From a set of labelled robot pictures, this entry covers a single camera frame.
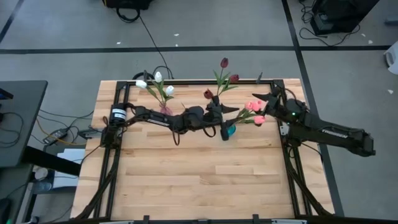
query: wooden tabletop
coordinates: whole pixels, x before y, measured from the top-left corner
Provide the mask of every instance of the wooden tabletop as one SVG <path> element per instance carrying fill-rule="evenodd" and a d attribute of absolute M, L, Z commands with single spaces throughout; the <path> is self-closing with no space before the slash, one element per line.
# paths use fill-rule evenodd
<path fill-rule="evenodd" d="M 103 128 L 102 117 L 109 116 L 117 81 L 102 81 L 98 91 L 92 125 Z M 284 79 L 285 87 L 305 101 L 299 79 Z M 174 114 L 184 107 L 209 102 L 203 92 L 216 85 L 175 85 L 174 99 L 167 102 Z M 268 93 L 268 85 L 240 85 L 220 96 L 226 106 L 243 108 L 256 100 L 251 93 Z M 131 87 L 129 101 L 159 110 L 159 103 L 146 90 Z M 238 112 L 226 114 L 225 119 Z M 112 220 L 250 219 L 293 218 L 289 185 L 276 120 L 270 116 L 261 127 L 238 124 L 229 141 L 218 134 L 209 138 L 203 131 L 181 135 L 176 146 L 169 129 L 137 123 L 123 135 Z M 87 142 L 86 154 L 100 144 Z M 331 197 L 320 156 L 306 146 L 299 147 L 308 188 L 329 212 Z M 98 188 L 104 149 L 99 148 L 84 161 L 71 217 L 78 215 Z M 113 155 L 109 158 L 109 168 Z M 299 188 L 300 211 L 304 214 Z M 104 215 L 108 192 L 103 197 Z"/>

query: white tulip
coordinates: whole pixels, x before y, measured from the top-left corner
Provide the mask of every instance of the white tulip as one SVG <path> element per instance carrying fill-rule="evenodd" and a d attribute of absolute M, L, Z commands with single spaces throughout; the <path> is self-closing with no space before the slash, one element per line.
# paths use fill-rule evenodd
<path fill-rule="evenodd" d="M 136 86 L 138 86 L 139 88 L 146 89 L 147 88 L 147 83 L 142 81 L 142 80 L 137 80 L 136 81 Z"/>
<path fill-rule="evenodd" d="M 155 81 L 156 81 L 157 83 L 161 83 L 162 80 L 163 80 L 162 74 L 160 74 L 160 72 L 156 72 L 156 74 L 155 74 Z"/>
<path fill-rule="evenodd" d="M 167 96 L 173 95 L 173 93 L 174 93 L 174 87 L 173 87 L 173 86 L 168 86 L 168 87 L 166 88 L 166 94 L 167 94 Z"/>

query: black bag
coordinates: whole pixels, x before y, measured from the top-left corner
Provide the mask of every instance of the black bag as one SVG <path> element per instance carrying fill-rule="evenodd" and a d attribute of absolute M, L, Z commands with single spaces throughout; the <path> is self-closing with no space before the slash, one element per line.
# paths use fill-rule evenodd
<path fill-rule="evenodd" d="M 147 10 L 151 1 L 153 0 L 102 0 L 104 5 L 109 8 L 121 7 L 140 10 Z"/>

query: dark red tulip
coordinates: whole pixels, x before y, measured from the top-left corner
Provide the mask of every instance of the dark red tulip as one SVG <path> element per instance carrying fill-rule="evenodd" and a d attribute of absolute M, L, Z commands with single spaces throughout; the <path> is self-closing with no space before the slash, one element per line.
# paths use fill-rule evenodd
<path fill-rule="evenodd" d="M 229 79 L 231 83 L 237 83 L 239 81 L 239 75 L 231 75 Z"/>
<path fill-rule="evenodd" d="M 207 89 L 207 90 L 203 93 L 203 96 L 205 96 L 206 99 L 211 100 L 212 97 L 213 97 L 214 95 L 213 95 L 213 93 L 212 93 L 209 89 Z"/>
<path fill-rule="evenodd" d="M 223 58 L 220 65 L 221 68 L 226 68 L 228 66 L 228 58 Z"/>

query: concrete floor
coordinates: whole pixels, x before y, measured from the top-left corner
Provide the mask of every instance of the concrete floor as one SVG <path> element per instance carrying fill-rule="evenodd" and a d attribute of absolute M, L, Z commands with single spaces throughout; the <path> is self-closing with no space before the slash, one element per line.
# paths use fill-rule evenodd
<path fill-rule="evenodd" d="M 305 26 L 301 5 L 288 0 L 295 30 Z M 0 28 L 17 0 L 0 1 Z M 396 14 L 398 2 L 380 0 L 343 46 L 392 45 L 398 27 L 382 22 Z M 263 45 L 293 46 L 287 19 L 278 0 L 157 0 L 141 14 L 159 47 Z M 327 41 L 339 41 L 331 35 Z M 302 40 L 301 46 L 322 46 Z M 153 47 L 141 22 L 125 24 L 100 0 L 24 0 L 1 49 L 86 49 Z M 377 155 L 362 158 L 329 147 L 333 170 L 347 217 L 398 219 L 398 165 L 395 158 L 398 76 L 389 73 L 382 50 L 302 52 L 315 102 L 322 119 L 365 128 L 375 139 Z M 301 78 L 294 50 L 164 52 L 175 78 L 213 78 L 211 70 L 229 58 L 229 69 L 244 78 Z M 81 116 L 94 105 L 100 80 L 130 79 L 163 62 L 156 52 L 87 54 L 0 54 L 1 80 L 47 80 L 43 110 Z M 56 118 L 69 123 L 70 119 Z M 89 121 L 79 121 L 85 128 Z M 58 124 L 43 121 L 45 129 Z M 35 127 L 33 134 L 43 134 Z M 35 139 L 29 145 L 42 148 Z M 73 194 L 41 195 L 34 215 L 41 222 L 69 208 Z M 68 214 L 61 220 L 67 220 Z"/>

